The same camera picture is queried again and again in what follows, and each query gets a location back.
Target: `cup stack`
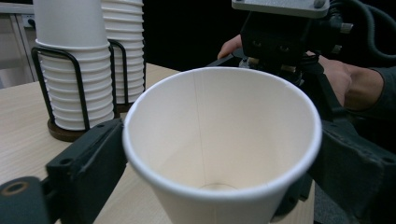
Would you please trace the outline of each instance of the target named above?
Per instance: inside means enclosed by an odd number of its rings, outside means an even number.
[[[62,49],[78,61],[90,127],[114,119],[109,43],[101,0],[35,0],[36,43]],[[55,124],[85,130],[76,71],[71,61],[40,55]]]
[[[128,102],[125,102],[122,54],[114,48],[117,104],[133,103],[145,90],[143,51],[143,1],[102,0],[107,39],[123,45],[126,51]]]

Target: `dark background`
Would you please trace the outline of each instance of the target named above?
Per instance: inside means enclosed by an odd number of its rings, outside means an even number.
[[[147,62],[179,71],[214,62],[222,44],[240,33],[248,15],[233,9],[231,3],[144,1]]]
[[[33,0],[2,0],[0,2],[32,5]]]

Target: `black cable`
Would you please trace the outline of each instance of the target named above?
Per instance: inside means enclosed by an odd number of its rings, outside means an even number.
[[[359,9],[363,15],[364,18],[367,21],[367,48],[372,53],[375,57],[381,59],[381,60],[386,60],[386,61],[395,61],[396,60],[396,54],[387,54],[382,52],[376,47],[375,44],[375,19],[374,15],[378,16],[380,19],[382,19],[385,23],[387,23],[392,31],[396,34],[396,21],[389,16],[387,13],[384,11],[372,7],[366,4],[363,4],[359,0],[334,0],[331,1],[331,7],[342,7],[344,5],[352,5],[353,7]]]

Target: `table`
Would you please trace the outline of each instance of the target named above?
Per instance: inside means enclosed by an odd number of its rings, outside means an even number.
[[[147,88],[177,71],[148,64]],[[49,115],[38,82],[0,90],[0,184],[9,180],[47,176],[45,165],[71,143],[53,138]],[[313,223],[314,186],[308,200],[277,223]],[[171,223],[148,184],[127,165],[95,224]]]

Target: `white paper cup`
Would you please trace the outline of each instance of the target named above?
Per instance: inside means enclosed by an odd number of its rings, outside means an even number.
[[[116,90],[123,90],[123,83],[124,81],[117,81],[116,80]],[[143,84],[145,83],[145,79],[143,79],[143,77],[137,79],[137,80],[133,80],[133,81],[128,81],[128,89],[131,88],[137,88],[140,86],[143,86]]]
[[[143,20],[142,21],[128,21],[123,19],[105,18],[105,27],[121,30],[129,30],[142,32],[143,31]]]
[[[84,60],[91,60],[95,58],[100,58],[104,57],[105,55],[108,55],[110,50],[108,47],[110,46],[110,43],[107,42],[105,45],[103,45],[100,48],[97,49],[67,49],[66,51],[71,53],[79,62],[83,62]]]
[[[102,118],[103,116],[113,111],[113,108],[114,108],[113,102],[110,102],[110,104],[107,104],[100,109],[88,110],[87,111],[88,118],[89,119]],[[57,118],[76,119],[77,121],[83,120],[81,110],[62,110],[60,108],[57,108],[56,106],[53,106],[52,114]]]
[[[143,36],[143,29],[135,29],[135,30],[122,30],[117,28],[106,28],[107,38],[109,39],[137,39],[140,36]]]
[[[128,88],[128,95],[137,95],[145,90],[143,85],[133,86]],[[116,88],[116,96],[125,96],[124,88]]]
[[[56,49],[106,45],[101,1],[35,0],[37,43]]]
[[[124,9],[102,8],[104,18],[118,18],[131,21],[142,21],[143,12],[133,12]]]
[[[122,44],[126,49],[142,49],[144,46],[143,44],[143,35],[139,36],[139,38],[137,38],[139,40],[124,40],[124,39],[120,39],[119,42],[120,44]]]
[[[136,82],[140,79],[142,79],[145,76],[145,73],[143,70],[138,71],[138,72],[132,72],[127,75],[127,81],[128,83],[133,83]],[[123,83],[123,74],[122,73],[116,73],[116,85],[117,83]]]
[[[85,91],[84,95],[85,99],[92,99],[92,98],[101,98],[103,95],[108,95],[112,92],[113,88],[111,86],[111,82],[106,86],[96,89],[95,91]],[[78,91],[57,91],[56,89],[52,89],[49,87],[49,95],[52,97],[56,97],[58,99],[65,99],[65,100],[76,100],[79,101],[79,94]]]
[[[70,70],[64,69],[53,69],[42,65],[43,76],[47,79],[64,82],[64,83],[77,83],[75,71],[70,72]],[[90,70],[81,72],[81,77],[83,82],[94,82],[97,80],[102,80],[107,77],[111,77],[110,65],[108,67],[100,68],[99,70]]]
[[[139,57],[144,55],[143,49],[126,49],[127,57]],[[122,59],[122,54],[119,49],[114,49],[114,59]]]
[[[111,53],[109,52],[107,55],[103,55],[102,57],[91,58],[89,60],[78,60],[79,68],[81,71],[89,71],[98,67],[100,68],[109,65],[111,63],[110,55]],[[55,69],[60,68],[65,70],[75,70],[73,63],[70,60],[50,57],[46,55],[41,55],[41,64]]]
[[[134,73],[140,73],[141,71],[143,71],[143,69],[145,68],[145,65],[143,63],[138,64],[136,66],[132,66],[130,69],[127,69],[127,73],[129,74],[134,74]],[[119,74],[123,74],[123,70],[120,66],[115,68],[115,74],[116,74],[116,79],[118,79]]]
[[[122,9],[130,12],[143,12],[143,2],[102,0],[103,9]]]
[[[124,125],[129,162],[174,224],[268,223],[321,141],[318,111],[302,91],[235,67],[158,82]]]
[[[110,112],[106,116],[99,119],[90,119],[90,128],[103,123],[105,121],[114,119],[114,113]],[[69,131],[83,131],[85,130],[84,121],[73,121],[67,119],[56,118],[55,123],[58,127],[69,130]]]
[[[128,95],[128,103],[135,102],[142,93],[138,93],[136,95]],[[125,104],[124,96],[117,96],[117,104]]]
[[[73,100],[63,100],[50,98],[50,104],[56,106],[62,110],[81,110],[81,102]],[[87,100],[87,110],[92,110],[103,105],[107,105],[109,102],[113,101],[113,95],[109,94],[100,99]]]
[[[138,65],[141,66],[142,64],[144,65],[144,59],[143,57],[127,57],[126,58],[126,66],[128,70],[131,70],[134,67],[137,67]],[[115,68],[117,70],[121,70],[123,68],[123,63],[122,60],[116,60],[114,61]]]

